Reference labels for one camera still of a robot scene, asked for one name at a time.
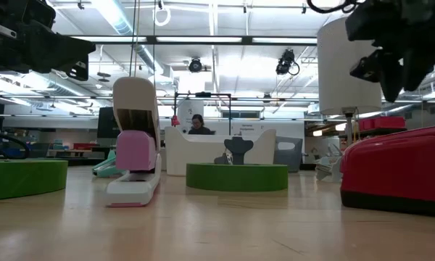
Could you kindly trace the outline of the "black overhead frame beam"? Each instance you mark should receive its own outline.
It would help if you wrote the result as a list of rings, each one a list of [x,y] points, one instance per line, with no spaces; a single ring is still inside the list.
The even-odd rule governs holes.
[[[316,37],[262,36],[72,36],[95,44],[316,46]]]

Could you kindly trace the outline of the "white plastic bin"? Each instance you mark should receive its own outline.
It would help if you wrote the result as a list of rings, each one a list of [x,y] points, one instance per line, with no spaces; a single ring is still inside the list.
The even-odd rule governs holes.
[[[243,136],[254,146],[244,155],[245,164],[273,164],[276,148],[276,130],[269,129],[256,136]],[[224,135],[186,135],[177,128],[165,128],[167,174],[185,176],[188,163],[213,163],[225,152]]]

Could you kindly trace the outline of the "red stapler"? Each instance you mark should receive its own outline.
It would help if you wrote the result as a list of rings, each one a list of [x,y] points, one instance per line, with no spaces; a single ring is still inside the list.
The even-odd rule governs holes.
[[[340,171],[345,207],[435,216],[435,126],[358,141]]]

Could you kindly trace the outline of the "red storage bin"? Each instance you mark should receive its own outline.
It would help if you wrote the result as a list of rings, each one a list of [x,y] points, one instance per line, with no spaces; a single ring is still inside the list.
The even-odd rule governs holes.
[[[369,131],[379,128],[406,128],[403,117],[386,116],[361,119],[359,121],[361,131]]]

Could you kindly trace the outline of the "person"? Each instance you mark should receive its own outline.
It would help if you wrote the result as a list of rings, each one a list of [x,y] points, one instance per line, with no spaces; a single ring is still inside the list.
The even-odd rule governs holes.
[[[191,129],[188,131],[189,135],[212,135],[213,132],[204,126],[203,117],[200,114],[193,115]]]

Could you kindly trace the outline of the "dark grey stapler remover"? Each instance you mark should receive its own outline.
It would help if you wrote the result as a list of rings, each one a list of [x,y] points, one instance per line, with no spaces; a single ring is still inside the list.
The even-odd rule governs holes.
[[[254,146],[253,141],[244,140],[240,136],[224,140],[225,152],[214,159],[218,165],[243,165],[245,154]]]

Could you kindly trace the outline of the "green tape roll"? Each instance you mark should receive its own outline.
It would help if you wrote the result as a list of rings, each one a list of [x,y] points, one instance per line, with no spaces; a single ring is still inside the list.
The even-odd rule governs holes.
[[[50,159],[0,160],[0,199],[65,189],[68,162]]]
[[[188,163],[186,185],[210,191],[281,191],[288,188],[288,174],[286,165]]]

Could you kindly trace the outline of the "black monitor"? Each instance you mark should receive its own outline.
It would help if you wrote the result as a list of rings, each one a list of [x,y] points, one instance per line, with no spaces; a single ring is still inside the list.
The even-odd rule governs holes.
[[[120,129],[115,119],[113,107],[100,108],[97,137],[117,138],[119,134],[120,134]]]

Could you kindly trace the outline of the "pink and white stapler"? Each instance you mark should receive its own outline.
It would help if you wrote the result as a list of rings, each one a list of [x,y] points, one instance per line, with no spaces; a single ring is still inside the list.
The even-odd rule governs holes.
[[[123,174],[106,187],[108,207],[148,205],[160,181],[160,119],[150,80],[124,77],[113,86],[113,111],[120,129],[115,167]]]

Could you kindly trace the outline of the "dark grey plastic bin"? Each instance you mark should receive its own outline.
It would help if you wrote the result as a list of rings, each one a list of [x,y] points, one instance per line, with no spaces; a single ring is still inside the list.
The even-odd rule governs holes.
[[[277,136],[273,163],[286,165],[290,173],[297,173],[302,163],[302,145],[300,138]]]

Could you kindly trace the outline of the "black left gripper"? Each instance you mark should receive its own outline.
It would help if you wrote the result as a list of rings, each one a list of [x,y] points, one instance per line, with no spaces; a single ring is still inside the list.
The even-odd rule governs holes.
[[[61,70],[87,81],[88,55],[95,44],[54,34],[55,18],[46,0],[0,0],[0,70]]]

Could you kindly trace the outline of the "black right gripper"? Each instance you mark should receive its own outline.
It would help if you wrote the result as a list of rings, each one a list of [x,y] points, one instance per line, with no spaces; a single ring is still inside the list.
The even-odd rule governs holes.
[[[434,68],[435,0],[365,0],[345,26],[349,41],[376,48],[350,75],[380,81],[387,102],[395,102],[402,87],[415,91]]]

